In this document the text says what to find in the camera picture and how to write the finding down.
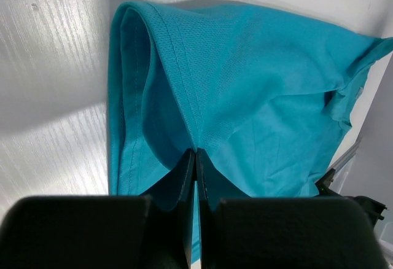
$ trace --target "fabric fold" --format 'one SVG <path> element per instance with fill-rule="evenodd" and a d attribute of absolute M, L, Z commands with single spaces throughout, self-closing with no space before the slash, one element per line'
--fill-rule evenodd
<path fill-rule="evenodd" d="M 122 4 L 109 47 L 110 193 L 140 194 L 200 147 L 250 196 L 315 196 L 370 66 L 392 50 L 392 38 L 266 7 Z M 193 261 L 198 248 L 194 235 Z"/>

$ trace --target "stitched seam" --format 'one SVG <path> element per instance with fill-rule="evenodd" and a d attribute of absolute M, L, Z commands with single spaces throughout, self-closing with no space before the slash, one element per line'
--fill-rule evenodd
<path fill-rule="evenodd" d="M 146 40 L 146 42 L 150 40 L 150 39 L 149 39 L 148 32 L 147 32 L 147 29 L 146 29 L 146 38 L 145 38 L 145 40 Z M 149 60 L 149 65 L 146 66 L 145 76 L 148 75 L 148 73 L 149 73 L 149 67 L 150 67 L 150 60 Z M 141 162 L 142 162 L 142 155 L 143 155 L 143 148 L 144 148 L 144 145 L 145 145 L 145 144 L 142 143 L 141 151 L 140 151 L 140 153 L 139 153 L 138 172 L 136 173 L 136 174 L 137 174 L 137 176 L 136 176 L 136 191 L 137 191 L 137 193 L 139 193 L 139 192 L 138 192 L 138 187 L 139 187 L 139 178 L 140 178 L 140 174 L 141 174 Z"/>
<path fill-rule="evenodd" d="M 120 97 L 120 131 L 121 131 L 121 139 L 123 139 L 123 137 L 124 137 L 124 133 L 125 133 L 125 126 L 124 126 L 124 124 L 125 124 L 125 122 L 124 122 L 124 104 L 123 104 L 123 88 L 122 88 L 122 94 L 121 94 L 121 97 Z M 118 156 L 119 156 L 119 162 L 118 162 L 118 164 L 117 164 L 117 186 L 116 186 L 116 194 L 118 194 L 119 193 L 119 188 L 120 188 L 120 164 L 121 164 L 121 162 L 122 162 L 122 152 L 123 152 L 123 149 L 120 149 L 119 148 L 119 153 L 118 153 Z"/>
<path fill-rule="evenodd" d="M 255 170 L 255 153 L 257 152 L 257 148 L 255 146 L 255 123 L 254 123 L 254 119 L 252 119 L 252 138 L 254 140 L 254 157 L 252 159 L 253 163 L 252 163 L 252 169 Z"/>
<path fill-rule="evenodd" d="M 197 97 L 197 94 L 195 93 L 195 87 L 194 87 L 194 83 L 193 83 L 192 76 L 191 76 L 191 73 L 190 73 L 190 63 L 189 63 L 189 58 L 188 58 L 188 56 L 187 56 L 187 51 L 186 51 L 185 46 L 184 46 L 183 34 L 182 34 L 181 29 L 179 28 L 179 25 L 177 25 L 176 21 L 174 20 L 172 14 L 169 14 L 169 15 L 171 16 L 172 21 L 173 21 L 173 23 L 176 25 L 176 28 L 177 28 L 177 30 L 179 31 L 179 34 L 180 34 L 181 44 L 182 44 L 182 48 L 183 48 L 183 50 L 184 50 L 185 59 L 186 59 L 186 62 L 187 62 L 187 73 L 188 73 L 188 75 L 189 75 L 189 77 L 190 77 L 190 81 L 191 81 L 191 85 L 192 85 L 192 90 L 193 90 L 193 93 L 194 93 L 193 95 L 194 95 L 194 97 L 195 97 L 195 99 L 196 99 L 196 101 L 197 101 L 197 102 L 196 102 L 196 103 L 197 103 L 196 105 L 198 106 L 199 116 L 200 116 L 201 121 L 202 121 L 202 123 L 203 123 L 201 107 L 199 106 L 198 97 Z"/>
<path fill-rule="evenodd" d="M 137 79 L 138 79 L 138 69 L 139 69 L 139 65 L 138 65 L 138 51 L 136 48 L 136 32 L 138 30 L 138 21 L 139 21 L 139 17 L 136 20 L 135 23 L 135 32 L 134 32 L 134 48 L 135 48 L 135 59 L 136 59 L 136 72 L 135 72 L 135 82 L 134 82 L 134 86 L 135 86 L 135 113 L 136 113 L 136 140 L 133 146 L 133 151 L 131 153 L 131 162 L 130 162 L 130 168 L 128 169 L 129 172 L 129 177 L 128 177 L 128 194 L 130 194 L 131 191 L 131 181 L 132 181 L 132 177 L 131 177 L 131 169 L 133 166 L 133 161 L 134 161 L 134 152 L 135 152 L 135 147 L 136 144 L 138 143 L 138 139 L 139 139 L 139 116 L 138 116 L 138 101 L 137 101 L 137 90 L 138 90 L 138 86 L 137 86 Z"/>
<path fill-rule="evenodd" d="M 168 26 L 166 25 L 166 23 L 165 23 L 165 21 L 164 21 L 164 18 L 162 17 L 161 13 L 160 13 L 152 4 L 150 4 L 150 3 L 148 3 L 148 4 L 149 4 L 149 5 L 156 11 L 156 13 L 160 16 L 160 18 L 161 18 L 161 20 L 162 20 L 162 22 L 163 22 L 163 24 L 164 24 L 164 26 L 165 26 L 165 28 L 166 28 L 166 32 L 167 32 L 167 34 L 168 34 L 169 40 L 171 41 L 173 53 L 175 54 L 175 59 L 176 59 L 177 68 L 179 69 L 179 71 L 181 71 L 181 70 L 180 70 L 180 66 L 179 66 L 179 61 L 178 61 L 177 53 L 176 53 L 176 51 L 175 51 L 175 49 L 174 49 L 174 44 L 173 44 L 171 35 L 170 35 L 170 33 L 169 33 Z M 195 126 L 196 126 L 196 129 L 197 129 L 198 132 L 199 132 L 198 124 L 197 124 L 197 121 L 195 120 L 195 115 L 194 115 L 194 112 L 193 112 L 193 110 L 192 110 L 192 108 L 191 108 L 191 102 L 190 102 L 190 99 L 189 99 L 187 90 L 185 89 L 184 79 L 183 79 L 183 76 L 182 76 L 181 73 L 180 73 L 180 77 L 181 77 L 181 80 L 182 80 L 183 89 L 184 89 L 184 91 L 185 91 L 185 97 L 186 97 L 186 99 L 187 99 L 187 101 L 188 101 L 188 103 L 189 103 L 189 108 L 191 109 L 192 117 L 193 117 L 193 119 L 194 119 L 194 124 L 195 124 Z"/>

